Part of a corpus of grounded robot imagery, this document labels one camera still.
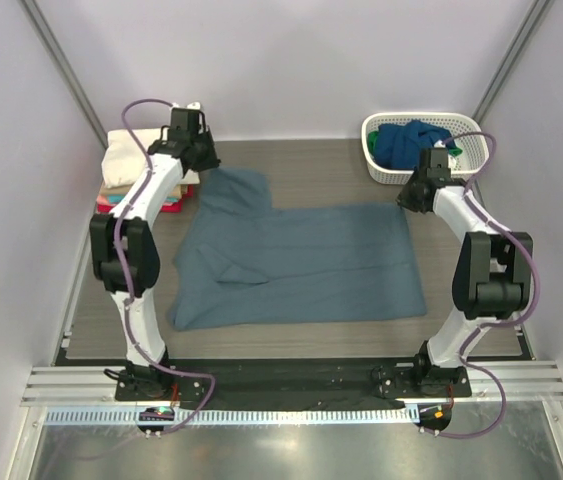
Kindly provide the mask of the grey-blue t-shirt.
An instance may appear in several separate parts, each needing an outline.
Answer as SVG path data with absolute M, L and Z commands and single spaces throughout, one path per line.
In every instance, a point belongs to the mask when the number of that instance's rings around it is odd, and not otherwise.
M 174 264 L 170 320 L 179 331 L 427 312 L 395 203 L 278 209 L 266 177 L 253 170 L 211 171 Z

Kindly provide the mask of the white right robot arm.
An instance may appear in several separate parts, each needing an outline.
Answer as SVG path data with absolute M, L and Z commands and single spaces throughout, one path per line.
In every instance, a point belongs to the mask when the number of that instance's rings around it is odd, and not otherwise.
M 411 212 L 435 214 L 461 242 L 451 284 L 453 309 L 423 343 L 413 367 L 400 375 L 417 393 L 446 393 L 467 379 L 469 353 L 485 334 L 508 327 L 512 316 L 529 309 L 536 272 L 533 240 L 502 226 L 478 204 L 467 182 L 452 176 L 443 147 L 420 152 L 397 203 Z

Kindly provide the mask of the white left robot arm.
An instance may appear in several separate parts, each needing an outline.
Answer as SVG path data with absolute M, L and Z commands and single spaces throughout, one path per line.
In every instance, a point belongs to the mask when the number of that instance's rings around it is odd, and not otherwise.
M 179 378 L 215 384 L 210 374 L 171 367 L 157 325 L 154 287 L 161 263 L 153 224 L 169 192 L 188 172 L 220 164 L 201 104 L 167 106 L 170 120 L 150 145 L 142 143 L 128 122 L 123 124 L 143 157 L 143 171 L 120 203 L 93 215 L 89 225 L 94 275 L 119 311 L 127 346 L 124 368 L 104 374 L 118 387 L 154 400 L 165 398 Z

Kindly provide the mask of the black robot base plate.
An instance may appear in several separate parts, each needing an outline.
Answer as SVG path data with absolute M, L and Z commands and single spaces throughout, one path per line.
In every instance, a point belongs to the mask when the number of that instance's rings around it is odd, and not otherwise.
M 193 359 L 180 375 L 152 367 L 104 371 L 121 402 L 175 401 L 185 409 L 356 411 L 397 409 L 408 399 L 468 398 L 463 367 L 412 358 Z

